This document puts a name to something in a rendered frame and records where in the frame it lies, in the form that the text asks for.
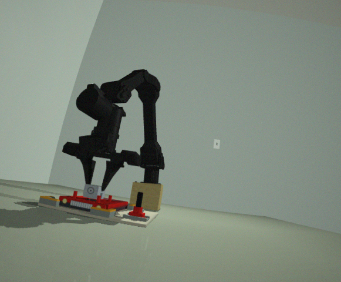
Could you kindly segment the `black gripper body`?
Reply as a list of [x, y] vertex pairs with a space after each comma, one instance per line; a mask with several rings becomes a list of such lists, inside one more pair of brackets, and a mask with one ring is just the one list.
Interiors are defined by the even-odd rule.
[[[102, 157], [110, 159], [110, 161], [118, 162], [121, 165], [124, 165], [124, 162], [127, 162], [130, 166], [138, 166], [140, 167], [141, 163], [141, 157], [137, 152], [129, 151], [129, 150], [122, 150], [121, 153], [116, 153], [116, 143], [117, 139], [119, 138], [119, 128], [110, 124], [97, 124], [96, 127], [93, 128], [93, 130], [97, 130], [97, 134], [101, 135], [101, 133], [104, 133], [105, 130], [109, 130], [110, 133], [112, 133], [113, 137], [113, 146], [112, 146], [112, 152], [106, 152], [105, 150], [102, 150], [99, 153], [94, 153], [90, 151], [79, 151], [79, 143], [72, 143], [67, 142], [63, 146], [62, 152], [69, 154], [71, 156], [81, 156], [81, 157], [87, 157], [89, 159], [93, 160], [93, 157]], [[108, 154], [109, 153], [109, 154]]]

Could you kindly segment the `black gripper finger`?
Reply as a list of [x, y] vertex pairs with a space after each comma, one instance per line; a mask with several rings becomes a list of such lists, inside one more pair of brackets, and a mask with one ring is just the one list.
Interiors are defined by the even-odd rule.
[[96, 161], [81, 156], [76, 156], [76, 158], [80, 159], [83, 166], [86, 184], [91, 184]]
[[105, 176], [102, 183], [102, 191], [105, 191], [106, 187], [108, 186], [109, 182], [113, 178], [113, 176], [117, 173], [117, 171], [124, 167], [122, 164], [113, 161], [106, 161], [106, 171]]

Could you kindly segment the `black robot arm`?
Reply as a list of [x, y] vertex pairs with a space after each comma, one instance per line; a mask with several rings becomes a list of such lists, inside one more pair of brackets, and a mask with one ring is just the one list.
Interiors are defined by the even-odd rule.
[[[164, 170], [164, 156], [157, 142], [156, 101], [160, 94], [157, 78], [145, 69], [134, 70], [118, 81], [103, 83], [99, 89], [96, 84], [88, 84], [87, 89], [76, 99], [77, 108], [97, 124], [110, 124], [120, 128], [121, 119], [126, 116], [123, 107], [112, 103], [126, 103], [131, 91], [136, 89], [143, 104], [144, 144], [140, 148], [144, 180], [141, 183], [158, 184], [159, 169]], [[109, 130], [101, 135], [92, 130], [91, 135], [79, 136], [79, 151], [99, 153], [112, 152], [113, 137]]]

